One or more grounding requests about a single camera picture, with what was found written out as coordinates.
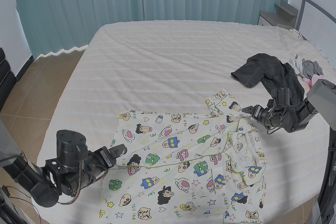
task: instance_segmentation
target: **nightstand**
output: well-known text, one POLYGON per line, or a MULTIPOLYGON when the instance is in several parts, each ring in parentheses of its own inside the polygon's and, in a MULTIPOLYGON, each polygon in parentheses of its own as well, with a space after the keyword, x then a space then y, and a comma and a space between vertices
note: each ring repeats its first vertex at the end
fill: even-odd
POLYGON ((281 0, 280 5, 275 4, 277 13, 260 11, 258 25, 279 26, 291 29, 295 26, 297 9, 281 0))

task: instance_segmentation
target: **black baseboard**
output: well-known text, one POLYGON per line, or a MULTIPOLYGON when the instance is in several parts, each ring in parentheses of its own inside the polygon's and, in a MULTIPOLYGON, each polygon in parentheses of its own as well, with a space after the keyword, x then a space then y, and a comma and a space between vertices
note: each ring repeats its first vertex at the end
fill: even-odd
POLYGON ((34 61, 33 56, 30 56, 30 58, 27 60, 27 62, 23 65, 23 67, 21 68, 21 70, 19 71, 19 73, 16 75, 15 77, 15 81, 19 82, 20 79, 23 77, 23 75, 25 74, 25 72, 27 71, 27 69, 30 67, 30 65, 32 64, 32 62, 34 61))

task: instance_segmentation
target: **tiled floor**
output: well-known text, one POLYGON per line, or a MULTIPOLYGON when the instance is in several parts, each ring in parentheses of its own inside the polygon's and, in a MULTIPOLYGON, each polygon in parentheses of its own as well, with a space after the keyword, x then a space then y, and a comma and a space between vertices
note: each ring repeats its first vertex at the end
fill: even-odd
MULTIPOLYGON (((20 82, 14 86, 0 112, 1 121, 32 163, 36 163, 58 99, 82 54, 83 51, 73 51, 39 58, 31 64, 20 82)), ((3 169, 0 169, 0 186, 2 185, 23 190, 3 169)), ((15 189, 9 190, 15 197, 29 200, 15 189)), ((270 223, 303 224, 309 216, 313 200, 270 223)), ((16 199, 12 199, 12 202, 21 207, 36 224, 40 223, 38 214, 31 205, 16 199)))

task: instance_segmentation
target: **bed sheet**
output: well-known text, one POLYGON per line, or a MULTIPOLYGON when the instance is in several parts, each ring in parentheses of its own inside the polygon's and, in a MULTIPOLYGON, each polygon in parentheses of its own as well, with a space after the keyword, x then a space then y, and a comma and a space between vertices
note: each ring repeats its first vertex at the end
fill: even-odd
MULTIPOLYGON (((261 83, 248 89, 230 77, 256 53, 276 56, 282 62, 297 53, 318 61, 325 78, 336 81, 335 70, 311 42, 279 27, 205 21, 123 22, 101 27, 65 87, 37 164, 43 166, 45 159, 56 156, 60 129, 85 135, 92 151, 110 146, 121 110, 206 114, 204 99, 221 88, 234 92, 242 106, 265 106, 271 97, 261 83)), ((267 135, 262 126, 257 127, 268 161, 266 223, 319 192, 329 126, 318 114, 305 130, 292 134, 281 129, 267 135)), ((72 205, 38 209, 51 224, 98 223, 101 188, 97 182, 83 189, 72 205)), ((63 195, 60 200, 70 197, 63 195)))

